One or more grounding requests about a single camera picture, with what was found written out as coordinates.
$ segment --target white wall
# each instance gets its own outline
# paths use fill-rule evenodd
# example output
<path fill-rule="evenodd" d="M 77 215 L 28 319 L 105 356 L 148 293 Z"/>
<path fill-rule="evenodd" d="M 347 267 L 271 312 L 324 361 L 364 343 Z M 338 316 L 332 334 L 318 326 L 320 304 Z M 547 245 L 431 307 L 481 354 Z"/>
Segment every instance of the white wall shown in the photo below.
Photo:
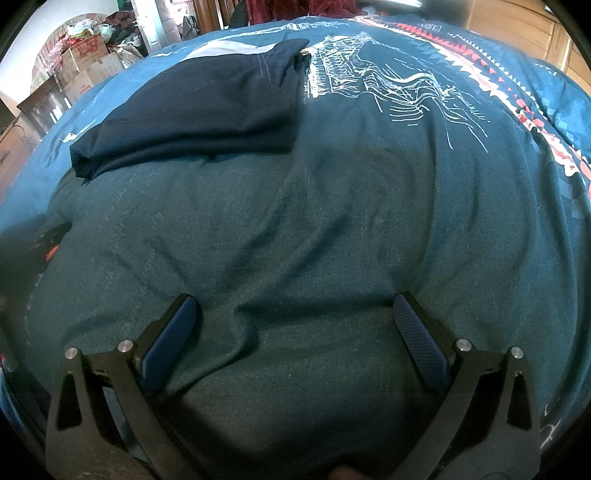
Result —
<path fill-rule="evenodd" d="M 31 94 L 35 59 L 57 27 L 77 15 L 110 15 L 117 10 L 117 0 L 47 0 L 40 6 L 0 62 L 0 98 L 7 107 L 19 114 L 17 105 Z"/>

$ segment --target screw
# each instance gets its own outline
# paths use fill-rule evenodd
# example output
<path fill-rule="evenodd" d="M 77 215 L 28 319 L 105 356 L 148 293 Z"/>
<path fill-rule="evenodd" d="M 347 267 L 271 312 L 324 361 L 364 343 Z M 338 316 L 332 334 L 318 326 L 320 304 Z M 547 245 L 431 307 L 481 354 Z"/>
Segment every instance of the screw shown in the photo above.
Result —
<path fill-rule="evenodd" d="M 465 338 L 458 339 L 456 341 L 456 346 L 458 350 L 461 352 L 469 352 L 470 350 L 472 350 L 472 344 L 470 343 L 470 340 L 467 340 Z"/>
<path fill-rule="evenodd" d="M 121 340 L 117 345 L 117 350 L 121 353 L 127 353 L 134 347 L 134 343 L 131 340 Z"/>
<path fill-rule="evenodd" d="M 516 359 L 523 358 L 523 350 L 518 346 L 515 346 L 511 349 L 511 355 L 513 355 L 513 358 Z"/>
<path fill-rule="evenodd" d="M 66 358 L 68 360 L 74 360 L 77 355 L 78 355 L 78 349 L 75 346 L 72 346 L 68 350 L 66 350 Z"/>

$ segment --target hanging clothes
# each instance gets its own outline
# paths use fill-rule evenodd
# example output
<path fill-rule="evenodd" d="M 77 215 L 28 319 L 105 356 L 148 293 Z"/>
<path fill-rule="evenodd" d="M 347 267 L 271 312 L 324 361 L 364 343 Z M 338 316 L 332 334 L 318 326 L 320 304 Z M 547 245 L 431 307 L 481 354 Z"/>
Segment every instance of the hanging clothes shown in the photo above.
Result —
<path fill-rule="evenodd" d="M 305 15 L 351 18 L 365 14 L 358 10 L 355 0 L 246 0 L 246 10 L 251 25 Z"/>

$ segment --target cardboard box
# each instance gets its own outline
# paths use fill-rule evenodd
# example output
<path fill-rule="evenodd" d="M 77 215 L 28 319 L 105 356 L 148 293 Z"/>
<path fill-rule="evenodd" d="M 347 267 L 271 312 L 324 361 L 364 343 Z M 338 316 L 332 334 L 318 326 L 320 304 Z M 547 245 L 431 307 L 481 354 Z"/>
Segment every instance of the cardboard box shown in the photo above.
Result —
<path fill-rule="evenodd" d="M 66 85 L 64 91 L 68 100 L 73 105 L 74 102 L 78 101 L 78 98 L 80 98 L 85 92 L 88 92 L 88 90 L 94 87 L 94 85 L 95 84 L 92 83 L 92 80 L 88 76 L 88 72 L 83 71 L 76 75 L 76 77 Z"/>
<path fill-rule="evenodd" d="M 74 104 L 85 92 L 94 85 L 123 71 L 123 64 L 116 53 L 109 53 L 99 61 L 94 62 L 87 70 L 83 70 L 66 85 L 64 91 L 70 103 Z"/>
<path fill-rule="evenodd" d="M 123 69 L 123 64 L 119 57 L 113 52 L 94 62 L 86 71 L 91 81 L 97 85 L 115 73 L 122 72 Z"/>
<path fill-rule="evenodd" d="M 61 55 L 61 72 L 57 77 L 62 85 L 67 85 L 76 75 L 89 68 L 97 60 L 106 57 L 108 53 L 99 34 L 85 38 Z"/>

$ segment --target pile of clutter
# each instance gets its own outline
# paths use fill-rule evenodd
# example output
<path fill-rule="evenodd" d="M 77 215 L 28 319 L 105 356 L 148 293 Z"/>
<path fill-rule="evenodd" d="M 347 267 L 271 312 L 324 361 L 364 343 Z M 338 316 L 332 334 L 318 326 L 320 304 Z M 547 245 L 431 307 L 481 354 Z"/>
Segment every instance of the pile of clutter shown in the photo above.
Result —
<path fill-rule="evenodd" d="M 147 55 L 133 12 L 115 12 L 98 24 L 86 18 L 70 25 L 47 56 L 70 103 L 115 73 Z"/>

